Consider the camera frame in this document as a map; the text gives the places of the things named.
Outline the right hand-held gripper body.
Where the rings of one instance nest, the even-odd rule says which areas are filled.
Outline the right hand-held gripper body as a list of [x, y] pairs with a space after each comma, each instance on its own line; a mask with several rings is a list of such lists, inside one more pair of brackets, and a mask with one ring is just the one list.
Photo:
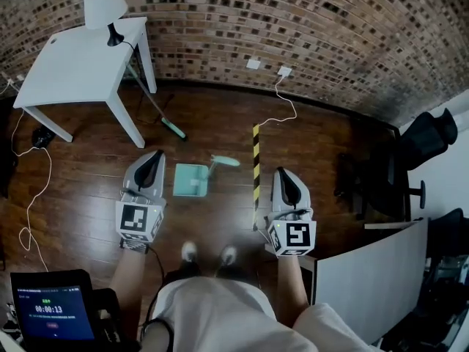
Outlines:
[[267, 235], [277, 257], [303, 256], [316, 244], [317, 222], [311, 208], [270, 213]]

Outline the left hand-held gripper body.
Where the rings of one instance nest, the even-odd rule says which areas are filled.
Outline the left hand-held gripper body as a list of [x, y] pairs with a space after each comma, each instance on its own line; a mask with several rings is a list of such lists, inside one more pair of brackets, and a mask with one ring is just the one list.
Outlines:
[[146, 254], [163, 222], [166, 200], [150, 199], [132, 190], [122, 190], [122, 198], [116, 201], [116, 231], [120, 247]]

